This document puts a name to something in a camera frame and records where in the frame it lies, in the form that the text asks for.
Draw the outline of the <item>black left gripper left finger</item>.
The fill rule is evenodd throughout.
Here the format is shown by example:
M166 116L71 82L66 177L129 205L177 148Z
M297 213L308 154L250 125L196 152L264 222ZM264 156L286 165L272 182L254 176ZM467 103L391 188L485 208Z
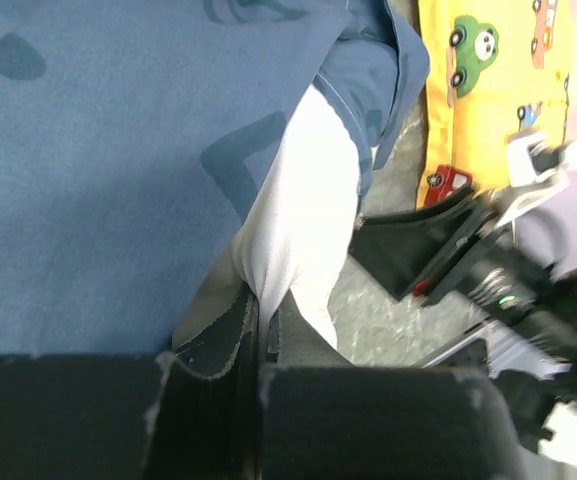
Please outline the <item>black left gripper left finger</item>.
M177 352L0 355L0 479L252 479L258 309Z

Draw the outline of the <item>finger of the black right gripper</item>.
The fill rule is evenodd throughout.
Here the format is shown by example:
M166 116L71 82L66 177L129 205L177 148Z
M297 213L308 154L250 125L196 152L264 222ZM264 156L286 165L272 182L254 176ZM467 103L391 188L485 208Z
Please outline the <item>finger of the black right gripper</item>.
M394 299L423 290L481 226L474 189L463 187L418 211L366 219L350 255Z

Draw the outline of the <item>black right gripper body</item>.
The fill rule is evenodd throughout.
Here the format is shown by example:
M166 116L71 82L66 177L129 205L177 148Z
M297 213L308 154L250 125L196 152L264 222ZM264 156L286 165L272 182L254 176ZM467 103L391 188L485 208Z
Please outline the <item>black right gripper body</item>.
M494 220L483 211L444 227L417 296L435 304L457 292L550 356L577 360L577 268L555 278L554 263L522 252Z

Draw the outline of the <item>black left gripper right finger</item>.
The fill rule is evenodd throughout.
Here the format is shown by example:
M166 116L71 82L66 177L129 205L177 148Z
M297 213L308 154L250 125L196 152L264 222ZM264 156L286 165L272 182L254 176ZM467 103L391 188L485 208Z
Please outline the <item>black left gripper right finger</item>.
M469 368L359 367L279 307L260 370L264 479L523 479L506 403Z

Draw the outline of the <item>white pillow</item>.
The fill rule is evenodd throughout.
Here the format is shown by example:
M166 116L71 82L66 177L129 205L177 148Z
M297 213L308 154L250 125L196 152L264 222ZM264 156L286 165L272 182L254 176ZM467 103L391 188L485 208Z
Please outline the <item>white pillow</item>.
M328 311L355 223L358 151L315 87L302 96L243 226L203 281L172 345L194 339L226 312L242 284L270 320L286 295L329 345Z

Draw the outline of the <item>blue cartoon print pillowcase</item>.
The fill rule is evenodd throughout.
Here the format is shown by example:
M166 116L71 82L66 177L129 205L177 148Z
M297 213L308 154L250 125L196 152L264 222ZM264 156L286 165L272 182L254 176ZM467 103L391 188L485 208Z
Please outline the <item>blue cartoon print pillowcase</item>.
M355 217L429 69L386 1L0 1L0 354L166 348L259 191Z

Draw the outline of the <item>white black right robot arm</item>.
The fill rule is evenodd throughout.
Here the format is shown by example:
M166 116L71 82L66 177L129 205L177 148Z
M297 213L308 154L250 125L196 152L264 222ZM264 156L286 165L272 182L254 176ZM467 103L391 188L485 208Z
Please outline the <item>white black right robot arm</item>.
M393 298L429 307L457 293L554 363L556 372L539 377L503 364L496 348L483 360L523 446L577 467L577 269L554 278L495 220L465 188L420 212L367 219L350 253Z

